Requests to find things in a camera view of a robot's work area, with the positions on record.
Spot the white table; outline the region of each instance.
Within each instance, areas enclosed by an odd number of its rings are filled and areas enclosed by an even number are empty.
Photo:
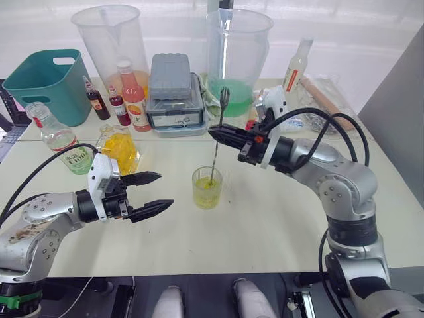
[[[74,130],[89,129],[81,126]],[[200,210],[192,200],[191,174],[211,164],[215,148],[212,139],[205,135],[154,140],[152,134],[149,140],[150,133],[134,135],[136,139],[138,136],[144,139],[136,142],[142,153],[138,169],[160,172],[162,178],[131,187],[131,204],[139,207],[155,199],[175,199],[175,203],[160,215],[133,225],[130,221],[98,221],[70,233],[50,276],[317,270],[319,239],[327,223],[321,203],[311,190],[271,167],[263,170],[238,162],[237,150],[221,146],[217,167],[225,179],[222,198],[217,208]],[[328,143],[348,156],[341,140]],[[361,149],[360,141],[355,140],[354,145]],[[424,249],[410,246],[424,241],[424,211],[380,147],[371,141],[370,148],[370,167],[379,181],[375,195],[377,224],[389,267],[422,266]],[[12,148],[0,164],[1,206],[50,155],[40,141],[20,141]],[[36,193],[86,187],[86,176],[71,174],[57,161],[33,179],[18,201]],[[18,217],[18,213],[13,215],[3,229]]]

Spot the yellow liquid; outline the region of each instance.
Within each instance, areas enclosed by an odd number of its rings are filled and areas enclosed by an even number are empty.
[[[202,209],[212,209],[219,202],[221,184],[211,177],[203,177],[195,183],[193,198],[196,205]]]
[[[140,154],[129,134],[113,134],[106,140],[101,153],[117,160],[122,176],[135,172],[140,160]]]

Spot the bottle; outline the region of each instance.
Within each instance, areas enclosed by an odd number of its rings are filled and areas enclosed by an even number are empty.
[[[118,62],[117,66],[123,84],[122,97],[127,106],[132,124],[136,131],[149,131],[152,127],[148,124],[146,117],[144,90],[137,83],[131,62],[128,60],[121,60]]]
[[[113,110],[115,111],[118,121],[122,126],[128,126],[131,124],[131,119],[125,108],[124,100],[121,96],[118,95],[117,90],[110,85],[109,86],[109,101],[112,104]]]
[[[82,75],[82,78],[85,83],[87,98],[90,100],[91,106],[93,106],[97,116],[99,116],[102,121],[108,119],[111,114],[109,114],[109,111],[107,110],[105,102],[103,101],[103,98],[101,98],[99,91],[93,87],[93,84],[90,83],[85,75]]]
[[[283,80],[283,88],[286,93],[293,91],[303,76],[307,66],[307,55],[311,50],[312,42],[312,38],[302,38],[296,54],[291,58],[286,76]]]
[[[41,129],[41,139],[53,152],[59,152],[69,146],[78,144],[77,137],[71,128],[62,124],[41,102],[26,106],[26,112]],[[93,155],[84,147],[72,149],[59,157],[74,174],[89,172]]]

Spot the white wall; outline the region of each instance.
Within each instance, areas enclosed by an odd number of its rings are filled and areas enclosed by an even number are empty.
[[[89,73],[96,76],[70,17],[111,3],[141,10],[149,63],[157,52],[183,52],[193,71],[206,70],[207,0],[3,0],[0,77],[7,77],[29,54],[54,48],[81,50]],[[262,78],[282,78],[299,38],[314,36],[307,73],[337,76],[357,112],[424,21],[423,0],[235,0],[235,7],[263,12],[275,22]]]

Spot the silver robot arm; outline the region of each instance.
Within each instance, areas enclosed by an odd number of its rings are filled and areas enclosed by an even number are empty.
[[[290,167],[311,149],[311,140],[292,140],[280,137],[280,133],[267,136],[255,129],[246,131],[231,125],[211,127],[209,134],[217,142],[239,149],[239,161],[263,168],[270,164],[315,192],[329,224],[331,253],[325,263],[332,289],[340,297],[350,297],[361,317],[423,316],[422,303],[390,289],[372,199],[377,181],[369,168],[351,162],[322,143],[306,164],[292,170]]]
[[[160,176],[154,172],[120,176],[116,160],[96,154],[88,173],[89,192],[46,194],[28,202],[21,218],[0,235],[2,317],[35,316],[40,311],[43,281],[68,233],[88,222],[114,218],[134,223],[167,209],[174,200],[133,209],[127,199],[127,186],[148,184]]]

